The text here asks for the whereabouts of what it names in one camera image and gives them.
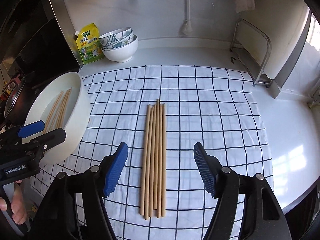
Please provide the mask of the person's left hand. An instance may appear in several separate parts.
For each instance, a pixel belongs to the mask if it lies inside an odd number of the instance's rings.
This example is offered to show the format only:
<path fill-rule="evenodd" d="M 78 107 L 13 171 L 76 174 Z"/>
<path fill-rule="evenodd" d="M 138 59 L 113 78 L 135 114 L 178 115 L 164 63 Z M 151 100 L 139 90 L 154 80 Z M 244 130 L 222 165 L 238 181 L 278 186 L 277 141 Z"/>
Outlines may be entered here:
<path fill-rule="evenodd" d="M 27 211 L 25 208 L 23 193 L 21 189 L 22 182 L 22 180 L 18 180 L 14 183 L 15 191 L 11 202 L 12 219 L 18 225 L 25 223 L 27 219 Z"/>

